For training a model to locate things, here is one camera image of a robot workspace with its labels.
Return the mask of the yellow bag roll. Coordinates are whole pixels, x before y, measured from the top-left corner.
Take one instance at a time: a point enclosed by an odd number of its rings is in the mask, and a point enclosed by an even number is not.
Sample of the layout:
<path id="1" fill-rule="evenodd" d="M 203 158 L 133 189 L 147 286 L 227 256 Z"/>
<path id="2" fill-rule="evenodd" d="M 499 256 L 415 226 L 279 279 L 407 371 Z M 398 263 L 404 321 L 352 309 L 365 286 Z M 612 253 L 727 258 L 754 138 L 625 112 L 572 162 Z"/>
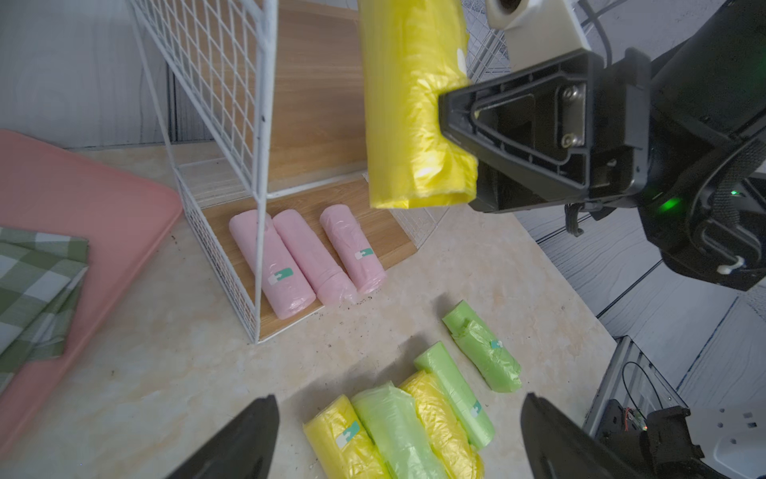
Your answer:
<path id="1" fill-rule="evenodd" d="M 468 86 L 458 1 L 361 1 L 370 205 L 449 207 L 477 195 L 477 159 L 446 139 L 441 95 Z"/>
<path id="2" fill-rule="evenodd" d="M 303 432 L 328 478 L 391 478 L 346 395 L 305 423 Z"/>
<path id="3" fill-rule="evenodd" d="M 435 374 L 420 370 L 400 388 L 414 398 L 417 416 L 432 452 L 448 478 L 483 478 L 484 463 L 469 443 L 468 434 L 442 391 Z"/>

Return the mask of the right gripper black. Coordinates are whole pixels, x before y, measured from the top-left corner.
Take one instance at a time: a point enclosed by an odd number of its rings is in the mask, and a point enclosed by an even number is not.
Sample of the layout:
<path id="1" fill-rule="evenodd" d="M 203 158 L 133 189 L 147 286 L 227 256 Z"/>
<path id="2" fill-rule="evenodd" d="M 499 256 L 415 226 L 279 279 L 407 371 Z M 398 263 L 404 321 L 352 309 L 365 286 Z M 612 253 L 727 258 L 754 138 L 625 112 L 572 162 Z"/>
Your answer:
<path id="1" fill-rule="evenodd" d="M 442 94 L 445 138 L 479 161 L 474 210 L 633 208 L 648 184 L 650 57 L 576 50 Z"/>

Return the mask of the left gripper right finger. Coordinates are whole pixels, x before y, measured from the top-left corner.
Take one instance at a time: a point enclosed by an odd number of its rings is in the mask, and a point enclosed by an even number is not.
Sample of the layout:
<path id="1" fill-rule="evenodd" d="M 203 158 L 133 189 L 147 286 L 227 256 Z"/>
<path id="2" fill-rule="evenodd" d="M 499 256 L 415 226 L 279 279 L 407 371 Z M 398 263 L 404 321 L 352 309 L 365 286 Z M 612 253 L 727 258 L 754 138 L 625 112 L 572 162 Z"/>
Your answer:
<path id="1" fill-rule="evenodd" d="M 550 401 L 528 393 L 521 431 L 535 478 L 642 478 Z"/>

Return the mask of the light green bag roll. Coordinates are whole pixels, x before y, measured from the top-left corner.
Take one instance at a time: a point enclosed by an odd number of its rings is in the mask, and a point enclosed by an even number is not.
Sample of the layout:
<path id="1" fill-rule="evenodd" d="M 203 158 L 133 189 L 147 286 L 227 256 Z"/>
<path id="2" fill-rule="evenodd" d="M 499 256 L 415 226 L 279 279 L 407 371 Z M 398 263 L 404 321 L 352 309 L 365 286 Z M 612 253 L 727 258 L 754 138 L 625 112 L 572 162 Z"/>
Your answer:
<path id="1" fill-rule="evenodd" d="M 387 382 L 355 394 L 351 402 L 393 478 L 447 478 L 410 394 Z"/>

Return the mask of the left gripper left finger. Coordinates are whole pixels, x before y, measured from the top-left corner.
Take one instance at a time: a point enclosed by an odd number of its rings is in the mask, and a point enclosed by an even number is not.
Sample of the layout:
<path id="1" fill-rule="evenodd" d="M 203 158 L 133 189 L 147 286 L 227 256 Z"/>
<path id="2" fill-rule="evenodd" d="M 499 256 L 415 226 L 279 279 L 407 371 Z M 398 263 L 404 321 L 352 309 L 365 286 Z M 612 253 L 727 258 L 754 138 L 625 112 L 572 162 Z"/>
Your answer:
<path id="1" fill-rule="evenodd" d="M 257 398 L 168 478 L 267 478 L 278 428 L 275 396 Z"/>

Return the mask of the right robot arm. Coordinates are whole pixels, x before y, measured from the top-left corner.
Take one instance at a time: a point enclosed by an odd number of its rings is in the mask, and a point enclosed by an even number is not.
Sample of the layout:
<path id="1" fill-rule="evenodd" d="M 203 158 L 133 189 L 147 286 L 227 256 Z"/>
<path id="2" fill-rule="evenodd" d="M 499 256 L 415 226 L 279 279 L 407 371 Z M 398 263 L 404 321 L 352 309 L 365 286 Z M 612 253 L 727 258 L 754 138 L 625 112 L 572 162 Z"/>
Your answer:
<path id="1" fill-rule="evenodd" d="M 748 291 L 765 277 L 765 5 L 727 1 L 657 58 L 596 54 L 586 1 L 490 1 L 510 70 L 438 100 L 442 134 L 479 162 L 472 208 L 638 211 L 675 273 Z M 761 478 L 765 405 L 640 405 L 615 356 L 584 425 L 525 397 L 521 432 L 537 478 Z"/>

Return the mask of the pink bag roll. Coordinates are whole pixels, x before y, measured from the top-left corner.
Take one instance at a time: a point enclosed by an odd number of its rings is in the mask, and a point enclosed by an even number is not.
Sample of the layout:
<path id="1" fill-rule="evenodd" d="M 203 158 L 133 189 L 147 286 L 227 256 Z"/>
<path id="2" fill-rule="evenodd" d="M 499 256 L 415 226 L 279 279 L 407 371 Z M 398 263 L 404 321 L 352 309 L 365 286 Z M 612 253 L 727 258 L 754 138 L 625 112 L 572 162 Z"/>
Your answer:
<path id="1" fill-rule="evenodd" d="M 229 231 L 254 273 L 257 272 L 258 219 L 257 210 L 250 210 L 229 221 Z M 263 280 L 261 289 L 281 321 L 298 315 L 316 299 L 312 287 L 277 233 L 270 215 L 265 216 L 263 270 L 259 276 Z"/>
<path id="2" fill-rule="evenodd" d="M 347 205 L 333 205 L 320 215 L 320 224 L 361 295 L 377 291 L 387 273 L 360 223 Z"/>
<path id="3" fill-rule="evenodd" d="M 323 305 L 340 307 L 343 303 L 356 303 L 353 282 L 298 211 L 283 211 L 272 221 Z"/>

